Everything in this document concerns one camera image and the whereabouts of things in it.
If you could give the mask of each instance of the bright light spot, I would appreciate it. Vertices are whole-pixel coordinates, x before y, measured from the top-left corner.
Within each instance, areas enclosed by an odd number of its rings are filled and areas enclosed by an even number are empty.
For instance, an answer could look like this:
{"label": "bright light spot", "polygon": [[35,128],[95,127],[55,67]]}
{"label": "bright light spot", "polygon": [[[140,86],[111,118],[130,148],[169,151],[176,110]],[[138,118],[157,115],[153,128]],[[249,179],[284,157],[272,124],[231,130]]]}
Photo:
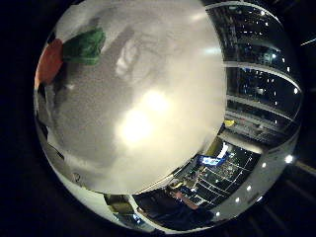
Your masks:
{"label": "bright light spot", "polygon": [[285,163],[286,164],[289,164],[289,163],[291,163],[293,161],[293,156],[292,155],[287,155],[286,157],[285,157]]}
{"label": "bright light spot", "polygon": [[145,104],[155,112],[164,112],[168,108],[168,102],[166,98],[155,91],[148,92],[144,97]]}
{"label": "bright light spot", "polygon": [[206,55],[215,55],[220,54],[220,48],[219,47],[208,47],[203,51]]}
{"label": "bright light spot", "polygon": [[126,142],[137,142],[148,137],[152,131],[152,124],[145,113],[130,111],[120,128],[120,134]]}
{"label": "bright light spot", "polygon": [[220,151],[219,155],[217,156],[217,158],[223,158],[223,156],[226,154],[227,150],[228,150],[228,145],[223,143],[223,147],[221,148],[221,151]]}
{"label": "bright light spot", "polygon": [[196,13],[194,15],[191,15],[191,20],[193,22],[197,22],[203,18],[206,18],[207,17],[207,14],[205,12],[201,12],[201,13]]}

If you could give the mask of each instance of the white surface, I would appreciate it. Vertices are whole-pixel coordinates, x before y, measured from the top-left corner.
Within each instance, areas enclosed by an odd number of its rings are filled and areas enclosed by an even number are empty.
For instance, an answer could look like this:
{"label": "white surface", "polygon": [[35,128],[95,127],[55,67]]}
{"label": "white surface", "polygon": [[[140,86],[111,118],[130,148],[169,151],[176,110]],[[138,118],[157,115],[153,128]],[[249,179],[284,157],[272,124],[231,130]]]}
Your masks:
{"label": "white surface", "polygon": [[65,13],[56,37],[90,26],[106,33],[102,57],[96,66],[69,64],[62,91],[49,93],[50,140],[90,190],[134,194],[219,131],[226,101],[219,41],[192,0],[88,0]]}
{"label": "white surface", "polygon": [[[299,130],[287,142],[262,155],[249,178],[231,197],[212,210],[213,213],[220,211],[220,216],[214,216],[214,220],[230,219],[232,216],[244,212],[257,200],[260,201],[261,196],[273,186],[287,165],[284,157],[293,152],[298,133]],[[251,189],[246,192],[249,185],[251,185]],[[258,193],[258,197],[248,203],[256,193]]]}

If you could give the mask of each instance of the black background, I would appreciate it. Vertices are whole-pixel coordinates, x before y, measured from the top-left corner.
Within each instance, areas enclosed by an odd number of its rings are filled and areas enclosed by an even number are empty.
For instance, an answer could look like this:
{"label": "black background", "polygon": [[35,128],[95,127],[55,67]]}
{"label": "black background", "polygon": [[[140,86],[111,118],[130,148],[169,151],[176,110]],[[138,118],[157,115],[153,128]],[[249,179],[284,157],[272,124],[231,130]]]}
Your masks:
{"label": "black background", "polygon": [[[111,225],[78,202],[44,159],[33,118],[34,75],[43,44],[72,1],[1,1],[0,236],[144,236]],[[304,121],[294,155],[316,167],[316,12],[313,0],[267,1],[275,8],[299,59],[305,88]],[[315,205],[291,197],[294,180],[315,196],[315,178],[288,167],[265,197],[237,220],[194,236],[315,236]],[[274,207],[289,232],[270,227],[263,207]],[[251,224],[250,218],[256,220]]]}

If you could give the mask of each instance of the red object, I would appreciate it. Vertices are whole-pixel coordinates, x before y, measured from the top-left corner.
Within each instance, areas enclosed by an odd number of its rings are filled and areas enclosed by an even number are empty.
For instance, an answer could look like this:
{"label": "red object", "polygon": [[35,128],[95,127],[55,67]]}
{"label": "red object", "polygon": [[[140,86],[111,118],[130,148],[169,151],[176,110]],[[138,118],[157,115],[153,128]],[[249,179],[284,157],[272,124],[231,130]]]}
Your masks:
{"label": "red object", "polygon": [[36,73],[36,88],[40,83],[50,84],[62,65],[62,41],[55,39],[43,51]]}

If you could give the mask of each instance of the green object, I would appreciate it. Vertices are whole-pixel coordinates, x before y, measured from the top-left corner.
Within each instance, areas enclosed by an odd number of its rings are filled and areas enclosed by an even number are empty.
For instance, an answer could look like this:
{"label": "green object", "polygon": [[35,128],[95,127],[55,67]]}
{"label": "green object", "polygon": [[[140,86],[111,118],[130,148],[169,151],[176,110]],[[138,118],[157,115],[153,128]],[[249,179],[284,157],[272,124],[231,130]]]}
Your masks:
{"label": "green object", "polygon": [[96,28],[68,40],[62,47],[65,62],[95,65],[99,61],[106,36],[102,28]]}

